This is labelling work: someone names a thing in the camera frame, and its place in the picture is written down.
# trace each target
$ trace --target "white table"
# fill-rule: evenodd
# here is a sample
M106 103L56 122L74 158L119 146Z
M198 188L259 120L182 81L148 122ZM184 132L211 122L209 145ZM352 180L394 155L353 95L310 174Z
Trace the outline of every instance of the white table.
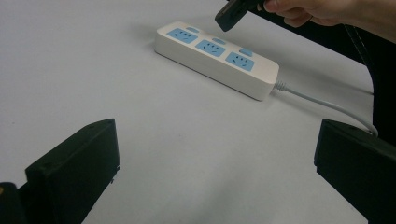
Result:
M0 182L83 126L114 118L121 170L84 223L348 223L366 219L316 173L322 119L354 119L286 92L255 101L153 50L184 21L280 65L290 86L369 119L367 69L226 1L0 2Z

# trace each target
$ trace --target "white power strip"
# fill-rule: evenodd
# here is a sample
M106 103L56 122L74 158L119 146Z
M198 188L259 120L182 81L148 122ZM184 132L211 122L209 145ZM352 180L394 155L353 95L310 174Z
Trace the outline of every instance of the white power strip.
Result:
M157 30L155 51L259 101L273 89L279 70L249 49L180 21Z

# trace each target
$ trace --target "black device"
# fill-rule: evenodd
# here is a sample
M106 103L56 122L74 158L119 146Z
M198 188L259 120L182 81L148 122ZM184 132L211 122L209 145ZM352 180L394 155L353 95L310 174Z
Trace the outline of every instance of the black device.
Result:
M379 138L351 125L322 121L315 155L317 172L346 198L369 224L396 223L396 45L349 25L324 27L308 22L293 28L257 2L231 0L215 18L223 31L233 28L247 11L284 29L366 65L374 87L373 124Z
M227 32L231 30L247 13L263 0L230 0L216 15L215 21Z
M315 165L369 224L396 223L396 147L351 125L325 119Z
M27 167L22 187L0 183L0 223L81 223L119 169L115 120L87 125Z

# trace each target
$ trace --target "white cable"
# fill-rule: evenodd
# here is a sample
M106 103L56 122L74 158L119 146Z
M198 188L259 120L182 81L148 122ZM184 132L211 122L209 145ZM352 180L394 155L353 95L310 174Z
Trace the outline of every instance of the white cable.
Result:
M320 104L320 105L324 105L324 106L327 106L327 107L329 107L331 109L334 109L334 110L337 110L337 111L339 111L341 113L344 113L344 114L352 117L353 119L357 120L358 122L362 123L364 126L366 126L366 128L369 129L370 133L373 136L378 137L378 130L376 129L376 127L370 121L367 121L366 119L363 119L360 116L355 115L352 112L349 112L348 110L346 110L345 108L343 108L343 107L341 107L339 105L335 105L335 104L332 104L332 103L327 102L327 101L322 101L322 100L307 96L307 95L305 95L303 93L300 93L300 92L298 92L296 90L293 90L293 89L287 87L286 84L281 82L281 81L278 81L275 84L274 89L279 90L279 91L288 91L289 93L292 93L294 95L300 96L300 97L304 98L305 100L312 101L314 103L317 103L317 104Z

